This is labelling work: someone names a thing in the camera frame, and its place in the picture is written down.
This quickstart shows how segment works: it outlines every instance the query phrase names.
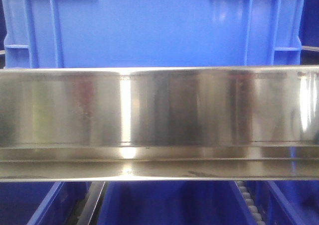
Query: shiny metal surface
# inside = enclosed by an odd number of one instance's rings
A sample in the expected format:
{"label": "shiny metal surface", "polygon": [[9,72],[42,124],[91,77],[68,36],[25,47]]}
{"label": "shiny metal surface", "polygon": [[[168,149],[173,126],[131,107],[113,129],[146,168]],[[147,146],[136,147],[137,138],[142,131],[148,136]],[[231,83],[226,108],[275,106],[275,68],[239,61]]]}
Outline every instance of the shiny metal surface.
{"label": "shiny metal surface", "polygon": [[319,178],[318,86],[319,66],[3,70],[0,180]]}

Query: stainless steel rail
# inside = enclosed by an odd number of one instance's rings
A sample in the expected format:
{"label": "stainless steel rail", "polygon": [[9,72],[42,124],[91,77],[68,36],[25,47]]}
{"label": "stainless steel rail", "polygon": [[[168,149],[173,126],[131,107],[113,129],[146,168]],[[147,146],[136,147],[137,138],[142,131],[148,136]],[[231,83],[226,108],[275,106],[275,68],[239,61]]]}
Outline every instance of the stainless steel rail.
{"label": "stainless steel rail", "polygon": [[0,71],[0,181],[319,178],[319,66]]}

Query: blue container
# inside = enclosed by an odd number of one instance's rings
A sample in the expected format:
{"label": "blue container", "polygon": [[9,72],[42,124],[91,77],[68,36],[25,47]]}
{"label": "blue container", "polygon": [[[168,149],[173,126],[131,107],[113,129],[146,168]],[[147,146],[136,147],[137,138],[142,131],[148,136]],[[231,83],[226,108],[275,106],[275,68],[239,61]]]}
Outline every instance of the blue container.
{"label": "blue container", "polygon": [[2,3],[0,0],[0,51],[4,50],[3,41],[4,41],[5,35],[6,35],[6,30],[5,30],[4,14],[3,14]]}
{"label": "blue container", "polygon": [[63,225],[85,183],[0,183],[1,225]]}
{"label": "blue container", "polygon": [[3,0],[7,68],[299,64],[304,0]]}
{"label": "blue container", "polygon": [[304,46],[319,47],[319,0],[305,0],[301,37]]}
{"label": "blue container", "polygon": [[319,181],[249,182],[267,225],[319,225]]}
{"label": "blue container", "polygon": [[110,183],[98,225],[256,225],[235,182]]}

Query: blue crate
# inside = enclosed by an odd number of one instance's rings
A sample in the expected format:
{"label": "blue crate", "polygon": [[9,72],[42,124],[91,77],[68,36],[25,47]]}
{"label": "blue crate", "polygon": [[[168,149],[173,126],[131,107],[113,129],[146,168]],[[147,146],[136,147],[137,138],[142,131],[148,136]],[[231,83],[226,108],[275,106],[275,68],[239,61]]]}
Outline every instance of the blue crate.
{"label": "blue crate", "polygon": [[304,46],[319,47],[319,0],[305,0],[301,38]]}
{"label": "blue crate", "polygon": [[1,225],[63,225],[86,183],[0,183]]}
{"label": "blue crate", "polygon": [[299,64],[304,0],[3,0],[7,68]]}
{"label": "blue crate", "polygon": [[256,225],[235,182],[109,184],[97,225]]}
{"label": "blue crate", "polygon": [[319,225],[319,181],[249,181],[267,225]]}

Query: blue plastic bin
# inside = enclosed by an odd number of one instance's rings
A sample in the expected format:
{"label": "blue plastic bin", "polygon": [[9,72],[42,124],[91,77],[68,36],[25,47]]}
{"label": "blue plastic bin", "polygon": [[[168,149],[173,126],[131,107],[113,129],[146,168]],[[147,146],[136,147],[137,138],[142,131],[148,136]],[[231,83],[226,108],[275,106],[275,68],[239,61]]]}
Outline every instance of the blue plastic bin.
{"label": "blue plastic bin", "polygon": [[319,225],[319,181],[247,183],[267,225]]}
{"label": "blue plastic bin", "polygon": [[3,0],[7,68],[299,64],[304,0]]}
{"label": "blue plastic bin", "polygon": [[110,183],[98,225],[256,225],[235,182]]}
{"label": "blue plastic bin", "polygon": [[305,0],[301,37],[304,46],[319,47],[319,0]]}
{"label": "blue plastic bin", "polygon": [[1,225],[63,225],[85,183],[0,183]]}

